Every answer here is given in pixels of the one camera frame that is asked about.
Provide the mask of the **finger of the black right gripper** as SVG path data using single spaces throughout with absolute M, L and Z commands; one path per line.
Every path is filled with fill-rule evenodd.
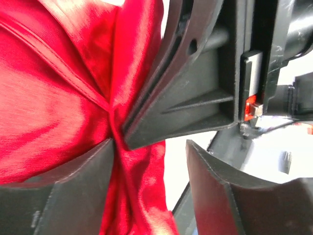
M 204 48 L 222 8 L 221 0 L 171 0 L 160 49 L 124 126 L 124 136 L 145 130 L 169 85 Z
M 125 127 L 130 149 L 231 127 L 238 118 L 239 55 L 234 46 L 188 54 L 179 49 Z

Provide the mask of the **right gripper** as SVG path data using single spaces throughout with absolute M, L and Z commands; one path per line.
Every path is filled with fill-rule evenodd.
M 313 3 L 310 0 L 230 0 L 236 31 L 234 137 L 252 140 L 264 134 L 260 116 L 285 116 L 289 124 L 313 121 L 313 75 L 279 85 L 282 68 L 313 50 Z

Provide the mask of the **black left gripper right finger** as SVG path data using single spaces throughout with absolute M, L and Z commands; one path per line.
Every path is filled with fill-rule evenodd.
M 313 180 L 283 184 L 244 173 L 186 142 L 194 213 L 201 235 L 310 235 Z

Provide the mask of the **red cloth napkin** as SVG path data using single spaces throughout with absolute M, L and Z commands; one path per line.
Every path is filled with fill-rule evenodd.
M 161 41 L 163 2 L 0 3 L 0 182 L 24 181 L 109 137 L 117 144 L 102 235 L 176 235 L 165 142 L 127 149 L 121 127 Z

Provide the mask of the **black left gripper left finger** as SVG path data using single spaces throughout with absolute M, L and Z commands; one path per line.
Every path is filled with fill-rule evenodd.
M 0 187 L 2 235 L 97 235 L 114 160 L 107 139 L 23 182 Z

